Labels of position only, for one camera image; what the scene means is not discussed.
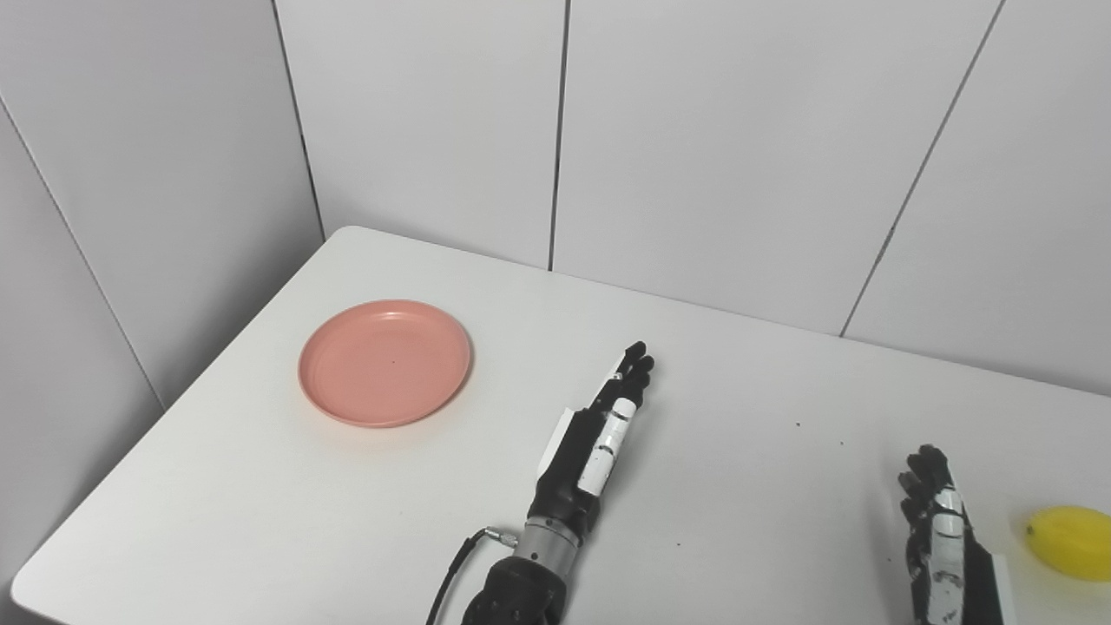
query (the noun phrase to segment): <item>wall seam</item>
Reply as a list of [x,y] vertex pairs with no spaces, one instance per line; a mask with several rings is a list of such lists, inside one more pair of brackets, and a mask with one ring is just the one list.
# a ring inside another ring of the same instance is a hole
[[34,154],[31,152],[31,147],[28,144],[27,139],[23,137],[23,132],[19,129],[19,124],[16,123],[16,117],[11,113],[8,108],[8,103],[3,100],[2,94],[0,94],[0,111],[3,112],[4,117],[11,122],[11,127],[16,132],[16,138],[19,140],[20,145],[23,148],[23,152],[27,154],[28,160],[31,161],[31,167],[34,169],[34,174],[39,178],[39,182],[42,188],[47,191],[47,196],[50,199],[50,203],[54,206],[54,211],[58,212],[58,216],[62,220],[62,225],[66,226],[66,232],[69,234],[71,241],[73,241],[73,248],[77,249],[78,255],[81,258],[81,262],[84,263],[86,270],[89,272],[89,276],[92,279],[92,283],[97,286],[97,292],[100,293],[100,298],[104,301],[104,305],[108,306],[108,312],[112,316],[112,322],[116,323],[116,327],[120,331],[120,336],[123,337],[124,345],[128,346],[128,352],[131,353],[131,357],[134,360],[136,365],[139,367],[139,373],[142,374],[143,381],[147,382],[147,387],[150,390],[151,395],[154,396],[154,401],[166,412],[166,402],[158,394],[154,389],[154,384],[151,383],[150,375],[147,373],[146,367],[142,365],[142,361],[139,360],[139,354],[136,352],[134,345],[131,343],[131,339],[128,333],[123,330],[123,324],[120,323],[119,316],[116,314],[116,309],[112,308],[112,302],[108,298],[108,293],[104,292],[104,288],[101,285],[100,280],[97,279],[97,272],[93,271],[92,264],[89,263],[89,258],[84,254],[84,250],[81,249],[81,243],[78,241],[77,234],[73,232],[73,228],[62,211],[61,205],[58,203],[58,198],[54,196],[53,190],[50,184],[47,183],[46,175],[42,174],[42,169],[39,168],[39,161],[36,160]]
[[312,208],[317,211],[317,225],[320,226],[320,241],[328,239],[324,234],[324,218],[320,213],[320,199],[317,196],[317,180],[312,175],[312,162],[309,160],[309,144],[304,140],[304,124],[301,122],[301,107],[297,103],[297,89],[293,88],[293,70],[289,67],[289,52],[286,51],[286,33],[281,29],[281,16],[278,14],[278,0],[270,0],[273,9],[274,28],[278,30],[278,46],[281,48],[281,61],[286,67],[286,81],[289,83],[289,98],[293,102],[293,119],[297,121],[297,135],[301,140],[301,154],[304,157],[304,170],[309,175],[309,191],[312,193]]
[[972,53],[972,60],[969,61],[969,67],[964,70],[964,75],[961,77],[961,81],[957,85],[957,92],[953,93],[953,98],[949,101],[949,108],[945,109],[945,114],[941,118],[938,131],[934,132],[933,139],[930,141],[930,147],[927,148],[925,155],[922,157],[922,162],[918,165],[918,171],[914,173],[913,180],[911,180],[910,188],[907,189],[907,194],[903,196],[903,201],[899,205],[899,211],[895,213],[894,221],[891,222],[891,228],[888,229],[883,243],[880,245],[880,251],[875,254],[875,260],[872,261],[872,266],[869,269],[868,275],[864,278],[864,283],[860,286],[860,292],[857,293],[857,299],[853,301],[852,308],[849,310],[849,316],[845,319],[844,325],[841,326],[841,333],[838,335],[839,337],[844,337],[845,333],[849,332],[849,324],[852,323],[853,316],[857,315],[857,308],[860,306],[860,301],[864,298],[864,291],[867,291],[868,286],[872,283],[872,276],[875,274],[875,269],[880,265],[880,261],[883,260],[883,255],[888,251],[888,245],[891,244],[891,239],[895,234],[895,228],[899,226],[899,221],[907,211],[907,204],[910,203],[910,198],[918,188],[919,180],[922,179],[922,172],[925,171],[925,167],[930,162],[930,157],[933,155],[933,150],[938,147],[941,133],[945,130],[945,125],[949,123],[949,118],[952,115],[953,109],[957,107],[957,101],[964,91],[964,85],[968,83],[969,77],[972,75],[972,70],[975,68],[977,61],[980,60],[980,53],[983,52],[984,46],[988,43],[988,38],[991,37],[991,31],[995,28],[995,21],[999,20],[999,14],[1003,11],[1003,6],[1007,0],[1000,0],[999,4],[995,7],[995,12],[992,13],[991,20],[988,22],[988,28],[984,30],[983,37],[980,38],[980,43],[977,46],[975,52]]
[[567,88],[567,43],[571,31],[571,0],[563,4],[563,50],[560,52],[559,108],[556,112],[556,169],[552,175],[552,216],[548,230],[548,270],[556,265],[556,209],[559,203],[559,165],[563,152],[563,94]]

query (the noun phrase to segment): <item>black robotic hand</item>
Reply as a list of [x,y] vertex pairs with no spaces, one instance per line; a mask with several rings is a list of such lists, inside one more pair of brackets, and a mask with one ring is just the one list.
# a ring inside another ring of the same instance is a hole
[[571,417],[547,468],[513,555],[497,562],[463,625],[557,625],[567,577],[601,511],[601,493],[625,429],[644,402],[654,362],[643,343],[624,356],[590,406]]
[[918,625],[1004,625],[992,555],[977,542],[940,450],[923,445],[899,475],[910,523],[907,566]]

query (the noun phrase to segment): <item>white wall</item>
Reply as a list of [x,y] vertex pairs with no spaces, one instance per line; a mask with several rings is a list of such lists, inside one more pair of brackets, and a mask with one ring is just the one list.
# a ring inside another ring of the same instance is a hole
[[161,414],[0,109],[0,624],[39,543]]
[[14,572],[322,235],[267,0],[0,2],[0,98],[13,625]]
[[324,226],[548,264],[563,0],[278,0]]
[[0,2],[0,94],[164,403],[322,241],[268,0]]
[[1008,0],[847,336],[1111,395],[1109,32]]
[[839,333],[998,1],[572,2],[556,270]]

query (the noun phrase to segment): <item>pink plate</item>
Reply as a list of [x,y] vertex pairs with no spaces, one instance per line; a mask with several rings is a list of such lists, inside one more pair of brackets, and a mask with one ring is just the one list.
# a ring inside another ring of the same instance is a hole
[[304,344],[298,375],[318,409],[348,424],[392,427],[437,411],[467,377],[471,346],[447,312],[402,299],[340,312]]

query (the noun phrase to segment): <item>lemon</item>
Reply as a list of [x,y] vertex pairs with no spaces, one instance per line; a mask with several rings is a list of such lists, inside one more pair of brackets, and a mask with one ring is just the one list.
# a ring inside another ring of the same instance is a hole
[[1080,506],[1035,512],[1027,522],[1027,545],[1061,573],[1111,582],[1111,516]]

